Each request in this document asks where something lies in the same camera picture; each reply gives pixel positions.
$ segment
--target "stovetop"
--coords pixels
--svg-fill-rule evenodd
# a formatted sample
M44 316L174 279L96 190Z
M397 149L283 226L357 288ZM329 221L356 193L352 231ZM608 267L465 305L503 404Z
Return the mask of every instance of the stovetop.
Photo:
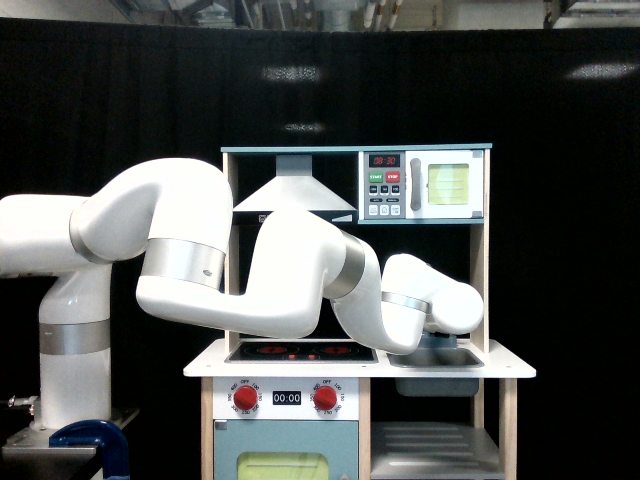
M228 363L377 363L375 352L351 341L242 342L226 358Z

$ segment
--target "sink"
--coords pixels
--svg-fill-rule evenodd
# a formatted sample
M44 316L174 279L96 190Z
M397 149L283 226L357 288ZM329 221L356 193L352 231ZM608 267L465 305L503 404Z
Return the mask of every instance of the sink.
M484 363L466 348L418 348L409 355L389 354L394 367L437 368L482 367Z
M480 368L484 363L466 348L419 347L409 355L389 354L389 363L400 368L455 372ZM473 397L480 389L477 378L396 378L396 390L405 397Z

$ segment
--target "white countertop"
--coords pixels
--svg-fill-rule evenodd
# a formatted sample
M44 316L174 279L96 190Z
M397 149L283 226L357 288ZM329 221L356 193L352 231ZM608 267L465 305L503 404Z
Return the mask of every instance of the white countertop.
M265 342L273 339L246 340ZM533 367L495 340L490 340L489 353L482 353L468 339L458 339L458 348L466 348L483 363L482 367L396 367L389 363L386 352L376 350L377 363L310 363L310 362L235 362L226 363L224 339L207 347L184 369L187 377L386 377L386 378L533 378Z

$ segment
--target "toy microwave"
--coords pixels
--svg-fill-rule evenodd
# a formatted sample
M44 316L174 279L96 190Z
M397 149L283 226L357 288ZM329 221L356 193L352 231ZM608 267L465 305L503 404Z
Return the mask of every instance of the toy microwave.
M360 220L484 217L488 146L429 148L359 152Z

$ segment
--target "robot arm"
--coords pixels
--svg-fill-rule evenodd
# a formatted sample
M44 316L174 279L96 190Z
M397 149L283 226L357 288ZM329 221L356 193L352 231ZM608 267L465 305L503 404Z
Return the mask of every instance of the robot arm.
M389 257L382 275L383 317L411 315L424 320L431 333L461 335L482 321L482 297L471 285L457 282L412 255Z
M6 197L0 201L0 277L110 264L141 254L148 241L151 247L166 239L165 249L202 245L219 252L205 257L219 260L227 251L232 208L231 189L217 168L178 158L131 167L89 198ZM211 268L221 271L221 265Z
M136 295L143 310L160 318L282 338L313 332L322 297L330 298L354 340L412 352L423 317L385 323L380 292L380 268L369 245L305 210L282 209L260 229L243 295L158 275L147 259Z
M58 277L39 314L45 427L110 416L111 263L148 245L156 268L217 288L231 208L222 173L189 159L136 165L90 198L0 201L0 278Z

